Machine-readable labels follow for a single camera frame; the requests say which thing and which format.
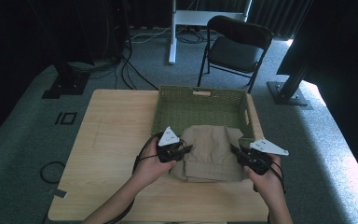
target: metal stand base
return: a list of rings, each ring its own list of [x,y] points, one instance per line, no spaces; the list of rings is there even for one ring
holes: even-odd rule
[[[78,75],[77,79],[71,85],[62,85],[61,77],[57,76],[51,89],[45,91],[42,99],[59,99],[61,95],[81,95],[86,88],[90,74]]]
[[[275,104],[277,105],[300,105],[302,109],[313,109],[310,101],[307,101],[301,90],[298,89],[295,94],[289,99],[280,97],[279,93],[281,91],[284,82],[269,81],[267,82],[269,90],[271,91],[272,97],[274,98]]]

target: gray fabric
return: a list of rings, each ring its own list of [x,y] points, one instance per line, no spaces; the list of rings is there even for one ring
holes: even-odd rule
[[[181,138],[193,147],[182,161],[176,163],[170,174],[189,182],[242,181],[243,169],[230,151],[230,144],[238,147],[238,139],[242,136],[239,129],[191,126]]]

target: black chair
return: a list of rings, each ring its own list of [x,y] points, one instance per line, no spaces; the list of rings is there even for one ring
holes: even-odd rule
[[[238,21],[226,16],[215,16],[208,21],[208,39],[202,58],[199,82],[208,59],[208,74],[217,68],[235,75],[249,77],[248,93],[255,84],[258,70],[272,41],[273,34],[265,27]],[[211,31],[220,36],[211,45]]]

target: wooden tabletop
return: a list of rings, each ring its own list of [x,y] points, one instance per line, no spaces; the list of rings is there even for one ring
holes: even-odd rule
[[[89,102],[51,220],[83,220],[131,176],[135,157],[151,135],[157,91],[97,90]],[[256,139],[263,137],[248,95]],[[268,209],[250,180],[188,183],[168,174],[135,199],[127,221],[266,221]]]

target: basket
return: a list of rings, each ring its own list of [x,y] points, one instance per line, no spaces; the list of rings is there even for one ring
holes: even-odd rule
[[[255,131],[246,94],[239,90],[161,86],[152,134],[168,126],[178,136],[193,125],[226,126],[240,129],[240,144],[249,146],[255,141]]]

